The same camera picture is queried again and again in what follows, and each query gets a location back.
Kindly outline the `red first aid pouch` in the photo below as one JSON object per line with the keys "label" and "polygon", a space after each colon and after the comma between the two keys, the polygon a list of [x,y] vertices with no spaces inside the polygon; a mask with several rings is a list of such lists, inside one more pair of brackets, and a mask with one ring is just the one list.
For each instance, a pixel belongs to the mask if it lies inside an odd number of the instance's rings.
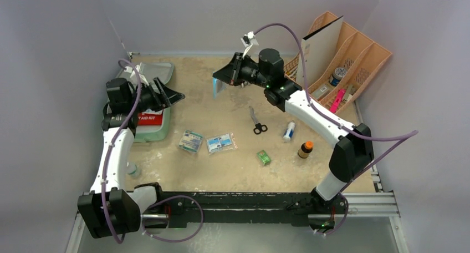
{"label": "red first aid pouch", "polygon": [[138,114],[138,125],[139,126],[149,126],[156,125],[160,126],[163,122],[163,113],[164,111],[145,111]]}

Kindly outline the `green white mask packet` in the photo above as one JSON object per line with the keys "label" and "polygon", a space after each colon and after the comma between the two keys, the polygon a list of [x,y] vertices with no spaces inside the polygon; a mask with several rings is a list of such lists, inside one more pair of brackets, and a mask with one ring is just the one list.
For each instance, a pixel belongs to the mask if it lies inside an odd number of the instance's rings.
{"label": "green white mask packet", "polygon": [[189,153],[195,154],[198,153],[203,141],[203,136],[199,133],[193,132],[191,130],[185,130],[180,141],[178,142],[178,147]]}

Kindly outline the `brown bottle orange cap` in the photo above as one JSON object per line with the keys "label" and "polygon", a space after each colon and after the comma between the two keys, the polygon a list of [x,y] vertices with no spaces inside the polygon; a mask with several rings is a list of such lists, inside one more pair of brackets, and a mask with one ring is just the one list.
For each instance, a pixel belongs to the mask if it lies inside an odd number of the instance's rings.
{"label": "brown bottle orange cap", "polygon": [[308,158],[310,153],[313,151],[313,146],[314,144],[312,141],[306,141],[298,150],[298,156],[302,159]]}

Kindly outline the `blue white wipes packet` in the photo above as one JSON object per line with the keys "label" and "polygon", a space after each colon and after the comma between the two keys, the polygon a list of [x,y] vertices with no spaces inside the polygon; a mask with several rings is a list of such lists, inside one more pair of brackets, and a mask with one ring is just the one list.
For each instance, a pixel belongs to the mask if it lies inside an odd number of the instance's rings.
{"label": "blue white wipes packet", "polygon": [[227,84],[216,78],[212,78],[212,84],[213,84],[213,98],[216,99],[219,93],[226,89]]}

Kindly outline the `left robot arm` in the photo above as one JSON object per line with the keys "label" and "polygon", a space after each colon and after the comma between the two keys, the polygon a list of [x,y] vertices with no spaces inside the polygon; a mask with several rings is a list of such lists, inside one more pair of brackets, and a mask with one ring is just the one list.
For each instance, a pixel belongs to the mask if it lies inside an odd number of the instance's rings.
{"label": "left robot arm", "polygon": [[185,95],[165,86],[159,78],[149,85],[115,78],[106,83],[106,93],[99,170],[90,190],[78,197],[77,207],[93,238],[111,236],[120,244],[127,233],[140,229],[141,214],[146,209],[157,214],[165,208],[158,183],[139,185],[132,191],[124,189],[138,114],[168,109]]}

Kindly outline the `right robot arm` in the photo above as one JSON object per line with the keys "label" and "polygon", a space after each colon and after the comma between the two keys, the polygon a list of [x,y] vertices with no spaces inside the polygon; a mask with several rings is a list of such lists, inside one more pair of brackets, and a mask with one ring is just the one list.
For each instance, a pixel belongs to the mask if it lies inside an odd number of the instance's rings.
{"label": "right robot arm", "polygon": [[331,145],[329,172],[313,189],[311,197],[313,209],[325,212],[346,184],[373,161],[372,142],[368,140],[371,130],[365,124],[354,125],[325,109],[285,76],[283,65],[279,52],[272,48],[262,50],[257,62],[236,52],[231,61],[212,76],[231,86],[249,83],[262,87],[271,105],[297,117]]}

